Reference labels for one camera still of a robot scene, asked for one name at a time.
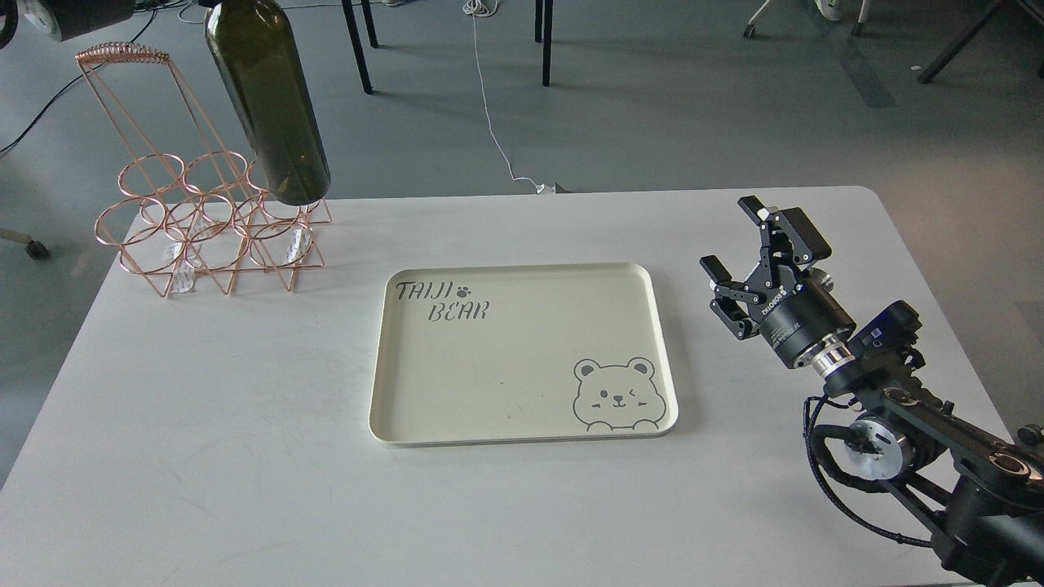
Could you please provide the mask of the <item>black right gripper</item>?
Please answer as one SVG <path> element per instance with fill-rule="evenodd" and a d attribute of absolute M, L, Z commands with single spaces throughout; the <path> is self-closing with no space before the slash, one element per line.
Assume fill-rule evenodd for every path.
<path fill-rule="evenodd" d="M 701 257 L 714 291 L 710 308 L 735 338 L 759 334 L 786 368 L 812 363 L 814 355 L 831 343 L 847 341 L 855 327 L 831 291 L 808 279 L 807 271 L 830 257 L 832 249 L 800 208 L 779 210 L 756 196 L 737 204 L 760 230 L 759 264 L 753 274 L 786 267 L 801 275 L 794 285 L 757 291 L 735 282 L 716 255 Z"/>

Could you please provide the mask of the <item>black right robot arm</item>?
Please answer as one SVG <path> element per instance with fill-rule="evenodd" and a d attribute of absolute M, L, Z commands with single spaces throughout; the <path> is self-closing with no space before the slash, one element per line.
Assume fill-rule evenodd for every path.
<path fill-rule="evenodd" d="M 1042 460 L 1030 427 L 1010 444 L 953 413 L 914 372 L 918 313 L 895 301 L 856 330 L 814 267 L 830 246 L 799 208 L 738 201 L 759 229 L 759 261 L 735 281 L 713 255 L 712 311 L 738 339 L 761 337 L 790 370 L 812 367 L 823 393 L 805 400 L 804 443 L 825 497 L 855 523 L 932 549 L 978 585 L 1042 580 Z"/>

